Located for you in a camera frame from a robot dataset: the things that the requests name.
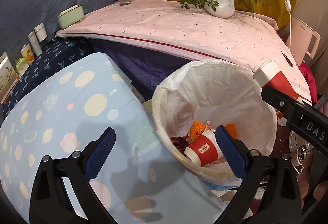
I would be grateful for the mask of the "small red white paper cup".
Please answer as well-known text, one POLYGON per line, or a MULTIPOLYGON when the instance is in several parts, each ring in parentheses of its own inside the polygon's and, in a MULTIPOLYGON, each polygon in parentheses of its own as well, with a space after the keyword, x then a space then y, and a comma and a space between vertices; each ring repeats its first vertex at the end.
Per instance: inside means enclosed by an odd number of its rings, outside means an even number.
POLYGON ((193 143, 186 147, 184 154, 198 166, 206 166, 223 158, 216 135, 210 130, 204 130, 193 143))

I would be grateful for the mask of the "orange snack wrapper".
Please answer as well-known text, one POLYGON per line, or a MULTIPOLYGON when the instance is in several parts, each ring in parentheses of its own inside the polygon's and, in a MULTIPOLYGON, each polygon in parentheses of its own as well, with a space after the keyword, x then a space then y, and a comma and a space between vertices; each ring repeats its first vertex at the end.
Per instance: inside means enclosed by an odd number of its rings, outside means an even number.
MULTIPOLYGON (((233 137, 233 139, 237 138, 236 127, 234 124, 226 124, 224 128, 228 131, 228 133, 233 137)), ((190 129, 187 133, 186 140, 189 143, 194 142, 205 130, 210 130, 211 132, 215 133, 216 130, 214 128, 209 127, 209 123, 201 123, 199 121, 194 121, 191 125, 190 129)))

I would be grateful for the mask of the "large red white paper cup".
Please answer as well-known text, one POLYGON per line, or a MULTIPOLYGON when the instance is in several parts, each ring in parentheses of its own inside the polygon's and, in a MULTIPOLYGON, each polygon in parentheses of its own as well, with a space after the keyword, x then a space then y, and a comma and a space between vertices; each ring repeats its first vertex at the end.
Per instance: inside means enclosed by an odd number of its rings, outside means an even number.
POLYGON ((297 100, 298 102, 307 103, 312 106, 312 102, 299 95, 294 90, 287 77, 284 75, 283 71, 279 68, 274 60, 265 61, 254 72, 253 78, 262 88, 269 86, 297 100))

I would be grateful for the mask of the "dark red velvet scrunchie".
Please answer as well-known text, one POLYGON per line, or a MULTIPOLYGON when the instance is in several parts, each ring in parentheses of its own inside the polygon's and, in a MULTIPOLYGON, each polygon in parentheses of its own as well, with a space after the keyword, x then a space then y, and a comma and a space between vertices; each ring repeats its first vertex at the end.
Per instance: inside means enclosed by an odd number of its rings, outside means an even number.
POLYGON ((176 149, 183 155, 185 154, 185 149, 190 145, 186 136, 173 136, 171 137, 171 141, 176 149))

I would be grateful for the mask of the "white lined trash bin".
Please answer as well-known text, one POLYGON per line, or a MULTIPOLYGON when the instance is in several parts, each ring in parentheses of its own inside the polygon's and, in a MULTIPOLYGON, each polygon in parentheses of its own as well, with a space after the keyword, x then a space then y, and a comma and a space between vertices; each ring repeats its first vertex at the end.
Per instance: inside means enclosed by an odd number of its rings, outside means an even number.
POLYGON ((276 140, 277 117, 262 101, 261 87, 251 70, 219 59, 190 62, 157 85, 152 96, 152 116, 162 143, 184 166, 202 180, 219 186, 238 187, 227 162, 193 164, 176 149, 173 136, 187 134, 194 121, 211 128, 234 124, 237 139, 248 149, 269 156, 276 140))

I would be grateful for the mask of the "metal can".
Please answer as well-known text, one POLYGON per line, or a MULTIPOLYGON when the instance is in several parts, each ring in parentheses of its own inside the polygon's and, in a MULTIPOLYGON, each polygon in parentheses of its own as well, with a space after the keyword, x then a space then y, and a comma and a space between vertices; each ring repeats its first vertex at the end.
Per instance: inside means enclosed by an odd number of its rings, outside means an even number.
POLYGON ((305 157, 313 150, 313 145, 305 139, 291 131, 288 139, 288 146, 291 152, 291 158, 294 166, 302 165, 305 157))

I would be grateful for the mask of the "red cloth pile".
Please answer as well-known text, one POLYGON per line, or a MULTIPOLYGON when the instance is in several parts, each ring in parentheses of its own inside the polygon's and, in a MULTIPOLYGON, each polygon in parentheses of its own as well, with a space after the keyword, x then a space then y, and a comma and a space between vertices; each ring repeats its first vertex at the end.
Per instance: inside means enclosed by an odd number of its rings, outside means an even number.
POLYGON ((305 78, 308 86, 309 86, 309 91, 310 91, 310 96, 312 99, 313 103, 318 102, 318 97, 317 97, 317 87, 316 87, 316 82, 314 75, 312 74, 309 66, 303 61, 300 65, 298 65, 298 69, 301 71, 303 77, 305 78))

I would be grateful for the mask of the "light blue planet tablecloth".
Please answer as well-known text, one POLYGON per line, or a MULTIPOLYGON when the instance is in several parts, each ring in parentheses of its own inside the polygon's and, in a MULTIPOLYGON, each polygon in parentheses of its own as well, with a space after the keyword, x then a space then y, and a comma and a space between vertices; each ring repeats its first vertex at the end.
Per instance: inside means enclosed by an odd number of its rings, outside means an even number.
POLYGON ((29 219, 42 157, 83 150, 106 128, 116 143, 90 184, 118 223, 213 223, 223 202, 160 143, 151 114, 113 60, 91 54, 26 95, 1 126, 1 184, 29 219))

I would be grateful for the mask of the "black hair clip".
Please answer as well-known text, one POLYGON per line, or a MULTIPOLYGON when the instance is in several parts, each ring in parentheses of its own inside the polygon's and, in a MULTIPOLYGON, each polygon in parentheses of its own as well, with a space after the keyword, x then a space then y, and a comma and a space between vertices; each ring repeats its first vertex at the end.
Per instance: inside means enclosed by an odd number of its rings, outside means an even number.
POLYGON ((287 61, 288 65, 289 65, 290 67, 293 67, 293 63, 292 63, 292 61, 287 57, 287 55, 286 55, 284 52, 282 52, 281 54, 283 55, 283 57, 284 57, 285 60, 287 61))

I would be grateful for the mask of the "pink bed sheet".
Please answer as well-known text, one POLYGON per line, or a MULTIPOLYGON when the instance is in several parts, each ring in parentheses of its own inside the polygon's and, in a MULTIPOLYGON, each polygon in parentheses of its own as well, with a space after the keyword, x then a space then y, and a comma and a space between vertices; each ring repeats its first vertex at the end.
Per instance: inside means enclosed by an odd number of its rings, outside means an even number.
POLYGON ((57 35, 120 42, 188 60, 222 59, 255 71, 274 60, 294 90, 311 100, 309 86, 270 17, 236 11, 222 19, 168 0, 132 0, 93 11, 57 35), (281 54, 292 61, 290 67, 281 54))

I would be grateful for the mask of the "navy floral cloth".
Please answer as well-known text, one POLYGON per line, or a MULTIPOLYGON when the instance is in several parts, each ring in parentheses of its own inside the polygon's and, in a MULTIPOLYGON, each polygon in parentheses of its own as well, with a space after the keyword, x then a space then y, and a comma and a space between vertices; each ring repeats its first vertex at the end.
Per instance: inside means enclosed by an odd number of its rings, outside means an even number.
POLYGON ((8 99, 2 106, 2 117, 6 118, 15 105, 39 84, 92 53, 94 49, 87 39, 52 40, 49 47, 33 61, 9 93, 8 99))

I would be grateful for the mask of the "green white small packet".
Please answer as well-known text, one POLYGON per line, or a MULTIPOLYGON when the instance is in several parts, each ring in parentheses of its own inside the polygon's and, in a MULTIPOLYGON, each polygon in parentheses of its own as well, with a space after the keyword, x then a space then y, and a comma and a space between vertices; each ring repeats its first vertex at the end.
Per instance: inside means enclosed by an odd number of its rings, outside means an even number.
POLYGON ((20 76, 22 76, 29 68, 29 64, 24 58, 16 59, 15 63, 16 63, 16 71, 20 76))

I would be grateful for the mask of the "yellow small box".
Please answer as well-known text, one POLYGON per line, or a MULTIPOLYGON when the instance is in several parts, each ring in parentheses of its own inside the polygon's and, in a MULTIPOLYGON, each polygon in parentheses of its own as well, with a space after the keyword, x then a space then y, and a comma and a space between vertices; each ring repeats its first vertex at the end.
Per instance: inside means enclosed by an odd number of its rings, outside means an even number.
POLYGON ((20 53, 21 53, 22 57, 26 60, 28 65, 31 65, 33 63, 33 61, 35 60, 30 44, 24 45, 22 47, 22 49, 20 50, 20 53))

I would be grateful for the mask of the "white tall bottle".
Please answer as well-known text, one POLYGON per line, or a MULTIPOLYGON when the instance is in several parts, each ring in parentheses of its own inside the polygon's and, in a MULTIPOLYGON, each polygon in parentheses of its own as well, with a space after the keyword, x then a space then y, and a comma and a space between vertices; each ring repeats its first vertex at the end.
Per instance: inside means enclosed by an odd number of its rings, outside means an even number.
POLYGON ((28 40, 30 41, 30 44, 32 46, 32 49, 37 57, 39 57, 42 54, 42 48, 40 46, 40 43, 38 41, 38 38, 34 31, 30 32, 28 35, 28 40))

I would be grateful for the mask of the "white jar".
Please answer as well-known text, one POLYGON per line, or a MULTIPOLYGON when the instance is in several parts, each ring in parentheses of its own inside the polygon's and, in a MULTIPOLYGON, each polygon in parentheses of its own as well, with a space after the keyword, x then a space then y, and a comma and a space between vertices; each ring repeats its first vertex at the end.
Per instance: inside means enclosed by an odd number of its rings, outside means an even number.
POLYGON ((48 37, 44 23, 40 23, 39 25, 37 25, 34 28, 34 32, 35 32, 39 42, 45 41, 48 37))

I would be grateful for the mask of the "mint green box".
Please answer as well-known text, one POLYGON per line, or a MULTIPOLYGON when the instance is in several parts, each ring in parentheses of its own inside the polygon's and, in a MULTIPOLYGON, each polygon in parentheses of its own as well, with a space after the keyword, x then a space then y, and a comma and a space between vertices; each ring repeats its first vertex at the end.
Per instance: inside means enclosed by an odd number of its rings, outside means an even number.
POLYGON ((74 5, 69 9, 62 11, 57 16, 57 21, 61 29, 65 29, 84 18, 84 11, 82 5, 74 5))

